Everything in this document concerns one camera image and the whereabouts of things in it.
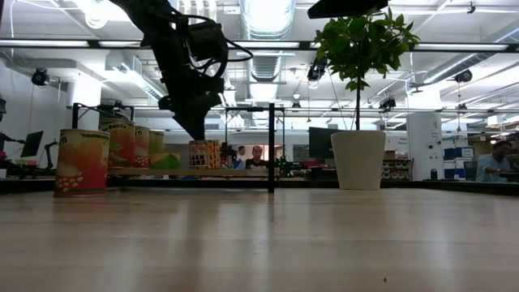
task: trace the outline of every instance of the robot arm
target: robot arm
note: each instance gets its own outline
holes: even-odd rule
[[[252,53],[229,41],[221,25],[200,15],[183,15],[168,0],[110,0],[121,7],[133,24],[144,33],[141,47],[151,47],[161,70],[161,82],[169,95],[159,101],[162,110],[175,113],[175,119],[195,140],[204,139],[204,119],[208,111],[221,103],[222,78],[227,62],[251,59]],[[189,25],[189,18],[205,22]],[[240,60],[229,60],[229,42],[250,54]],[[193,61],[207,62],[196,67]],[[207,69],[220,63],[213,76]]]

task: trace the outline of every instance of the potted plant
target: potted plant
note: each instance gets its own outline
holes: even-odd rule
[[[346,89],[356,91],[355,125],[357,131],[332,136],[332,147],[341,189],[379,189],[384,158],[385,134],[360,131],[360,101],[366,74],[372,70],[384,75],[389,67],[398,70],[403,53],[418,44],[419,38],[405,24],[404,16],[388,13],[330,19],[324,30],[317,31],[320,44],[317,58],[326,58],[332,74],[349,80]]]

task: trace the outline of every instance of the plant stem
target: plant stem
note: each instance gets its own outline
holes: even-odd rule
[[[357,106],[355,107],[355,126],[360,131],[360,76],[357,76]]]

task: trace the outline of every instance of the air duct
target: air duct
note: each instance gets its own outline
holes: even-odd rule
[[[240,0],[240,10],[244,39],[282,41],[289,37],[294,22],[295,0]],[[279,81],[283,61],[279,56],[254,57],[248,63],[249,81]],[[257,101],[271,101],[276,97],[277,85],[251,84],[249,93]]]
[[[517,43],[519,42],[519,21],[515,21],[506,28],[494,33],[484,40],[495,43]],[[441,80],[459,74],[473,65],[487,60],[496,53],[459,54],[437,68],[427,72],[423,76],[423,83],[435,84]]]

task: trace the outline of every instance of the chair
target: chair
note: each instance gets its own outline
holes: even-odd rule
[[[465,168],[465,179],[468,181],[475,182],[476,175],[478,173],[478,162],[477,161],[464,161],[463,167]]]

